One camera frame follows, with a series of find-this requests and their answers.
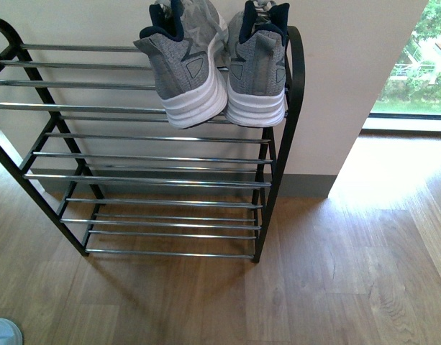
slipper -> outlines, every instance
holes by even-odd
[[[5,318],[0,318],[0,345],[22,345],[22,332]]]

window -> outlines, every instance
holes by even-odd
[[[370,117],[441,117],[441,0],[430,0]]]

gray sneaker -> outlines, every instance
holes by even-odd
[[[182,129],[216,116],[227,105],[214,62],[228,38],[225,21],[209,0],[157,0],[150,16],[153,26],[134,44],[150,59],[169,123]]]
[[[284,118],[289,4],[246,1],[229,23],[226,116],[234,124],[271,127]]]

metal shoe rack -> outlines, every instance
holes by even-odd
[[[57,63],[32,60],[31,50],[61,50],[76,52],[137,52],[133,47],[105,46],[63,46],[63,45],[30,45],[24,44],[20,36],[7,22],[0,19],[0,33],[5,36],[9,46],[0,54],[0,72],[5,68],[23,68],[29,80],[1,80],[0,86],[34,88],[39,95],[40,103],[0,102],[0,109],[11,111],[46,111],[50,118],[39,137],[35,140],[22,164],[17,165],[0,146],[0,163],[15,180],[25,189],[29,196],[45,212],[68,241],[83,255],[94,254],[150,254],[182,255],[201,257],[249,258],[258,262],[262,253],[270,220],[273,215],[276,198],[283,178],[284,168],[291,149],[292,139],[304,95],[304,54],[299,31],[288,28],[288,49],[290,49],[291,67],[286,57],[286,101],[287,112],[282,140],[279,146],[275,143],[273,128],[258,129],[261,137],[244,139],[242,137],[174,137],[147,135],[97,135],[75,133],[71,130],[81,126],[82,121],[95,121],[97,126],[103,123],[128,124],[156,123],[156,126],[174,131],[167,124],[162,109],[146,109],[119,106],[73,106],[56,104],[50,92],[51,88],[93,88],[123,90],[154,90],[154,86],[130,85],[118,83],[84,83],[59,82],[43,80],[39,68],[95,70],[144,70],[145,66],[96,64],[96,63]],[[228,126],[220,114],[201,126]],[[86,139],[111,140],[113,145],[120,142],[125,148],[129,140],[141,140],[142,147],[148,142],[160,145],[179,142],[192,142],[193,145],[212,143],[221,145],[255,145],[256,156],[237,157],[161,157],[144,152],[143,155],[102,155],[80,151],[78,141]],[[63,140],[69,151],[49,152],[45,144],[50,140]],[[64,159],[74,162],[76,171],[69,175],[37,174],[32,166],[39,159]],[[120,162],[131,162],[125,165]],[[138,177],[116,176],[107,172],[115,169],[135,172]],[[189,179],[188,173],[199,176],[225,176],[224,180]],[[53,208],[32,184],[32,180],[68,181],[60,205]],[[90,188],[91,197],[75,196],[77,186]],[[150,186],[157,188],[174,188],[179,192],[176,198],[170,196],[132,195],[125,197],[107,196],[106,187],[117,186]],[[222,199],[212,197],[206,200],[205,195],[197,198],[198,190],[241,191],[242,197]],[[92,208],[91,216],[86,219],[74,219],[67,209],[76,206]],[[72,226],[83,226],[83,234],[77,234]],[[208,251],[205,242],[215,243],[214,252]],[[136,249],[136,243],[151,243],[150,249]]]

tree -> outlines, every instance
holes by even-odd
[[[416,41],[425,41],[441,35],[441,0],[429,0],[412,37]]]

